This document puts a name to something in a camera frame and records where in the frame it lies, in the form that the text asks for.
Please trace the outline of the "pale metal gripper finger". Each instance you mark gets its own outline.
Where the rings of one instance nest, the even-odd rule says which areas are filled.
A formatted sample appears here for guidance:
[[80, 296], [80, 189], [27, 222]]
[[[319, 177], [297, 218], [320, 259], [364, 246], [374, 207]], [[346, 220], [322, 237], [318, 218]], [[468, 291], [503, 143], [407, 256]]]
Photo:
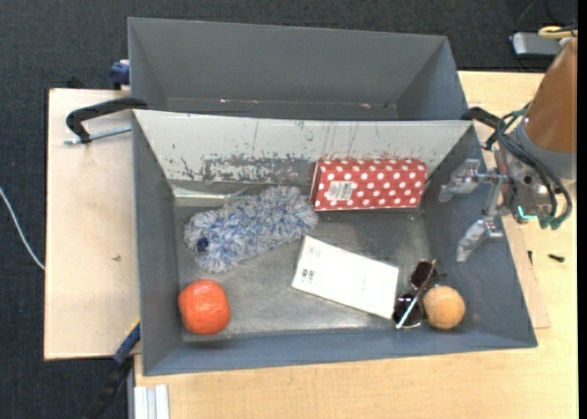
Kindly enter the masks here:
[[459, 240], [455, 259], [457, 262], [465, 262], [474, 250], [485, 240], [500, 238], [504, 232], [493, 219], [480, 219], [471, 225], [464, 236]]
[[472, 193], [482, 183], [480, 173], [481, 161], [466, 159], [454, 170], [449, 181], [440, 187], [438, 200], [441, 203], [449, 202], [455, 195]]

